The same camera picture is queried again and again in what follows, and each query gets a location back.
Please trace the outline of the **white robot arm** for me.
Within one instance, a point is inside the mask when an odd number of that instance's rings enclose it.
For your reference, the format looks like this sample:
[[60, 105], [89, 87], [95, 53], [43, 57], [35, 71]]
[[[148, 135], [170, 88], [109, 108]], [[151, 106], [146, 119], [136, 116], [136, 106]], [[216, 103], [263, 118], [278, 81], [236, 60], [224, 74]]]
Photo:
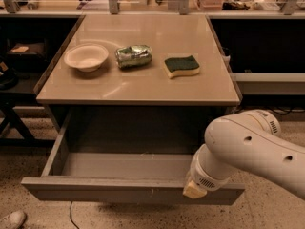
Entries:
[[205, 143], [193, 156], [183, 195], [202, 198], [242, 170], [304, 199], [305, 148], [281, 139], [280, 134], [277, 119], [263, 110], [212, 121], [205, 130]]

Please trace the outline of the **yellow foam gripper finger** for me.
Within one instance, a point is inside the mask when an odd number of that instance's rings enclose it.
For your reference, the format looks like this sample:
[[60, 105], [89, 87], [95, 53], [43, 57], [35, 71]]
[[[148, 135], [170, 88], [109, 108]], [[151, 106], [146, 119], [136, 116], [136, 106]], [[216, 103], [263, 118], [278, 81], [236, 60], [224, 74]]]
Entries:
[[188, 198], [197, 199], [205, 197], [207, 191], [200, 188], [193, 180], [189, 180], [183, 189], [183, 195]]

